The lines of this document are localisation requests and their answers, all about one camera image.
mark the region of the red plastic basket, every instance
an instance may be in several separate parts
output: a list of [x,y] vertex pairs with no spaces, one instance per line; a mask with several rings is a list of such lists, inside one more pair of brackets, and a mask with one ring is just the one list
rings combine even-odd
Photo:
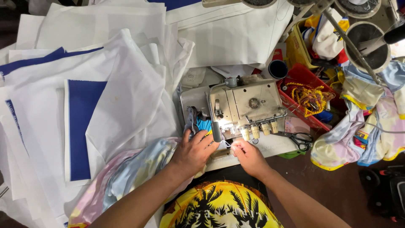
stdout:
[[[323,86],[323,92],[332,92],[336,94],[336,97],[330,101],[330,105],[339,111],[345,112],[347,107],[345,102],[339,98],[339,94],[331,89],[328,85],[326,85],[323,81],[321,81],[317,76],[315,76],[310,70],[308,70],[305,66],[297,63],[295,64],[292,69],[288,72],[289,78],[297,80],[301,84],[309,85],[312,88]],[[285,94],[281,89],[280,85],[282,84],[283,80],[277,82],[277,87],[280,93],[281,100],[283,101],[283,105],[286,108],[289,108],[292,113],[296,114],[301,120],[306,122],[311,128],[315,128],[316,130],[320,129],[323,132],[328,132],[330,129],[319,121],[314,116],[304,117],[304,109],[302,107],[298,107],[298,103],[296,103],[291,97]]]

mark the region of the yellow printed shirt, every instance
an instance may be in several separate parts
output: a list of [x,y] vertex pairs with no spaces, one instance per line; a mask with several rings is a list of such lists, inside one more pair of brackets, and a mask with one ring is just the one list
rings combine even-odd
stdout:
[[160,228],[282,228],[258,190],[232,181],[203,182],[178,197]]

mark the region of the sewing machine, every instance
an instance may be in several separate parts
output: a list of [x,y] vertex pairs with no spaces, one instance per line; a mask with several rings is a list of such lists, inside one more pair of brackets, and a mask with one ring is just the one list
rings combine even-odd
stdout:
[[[181,104],[186,120],[187,106],[195,106],[210,114],[214,140],[226,140],[243,137],[249,141],[260,138],[260,130],[267,136],[270,131],[278,132],[277,119],[285,117],[287,112],[282,106],[278,89],[273,79],[263,79],[260,75],[225,79],[224,83],[211,88],[192,89],[181,94]],[[215,152],[213,159],[226,156],[230,149]]]

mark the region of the black scissors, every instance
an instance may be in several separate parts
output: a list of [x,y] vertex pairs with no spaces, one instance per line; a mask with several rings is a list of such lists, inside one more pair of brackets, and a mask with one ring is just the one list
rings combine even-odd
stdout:
[[298,132],[298,133],[288,133],[284,131],[279,131],[273,135],[283,136],[290,138],[302,152],[307,152],[311,149],[311,143],[313,143],[313,137],[310,134]]

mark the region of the person's right hand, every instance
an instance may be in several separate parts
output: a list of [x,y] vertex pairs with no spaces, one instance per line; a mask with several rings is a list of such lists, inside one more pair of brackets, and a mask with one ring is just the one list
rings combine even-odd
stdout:
[[231,150],[250,176],[260,180],[262,175],[271,170],[260,150],[249,142],[245,140],[235,141],[231,145]]

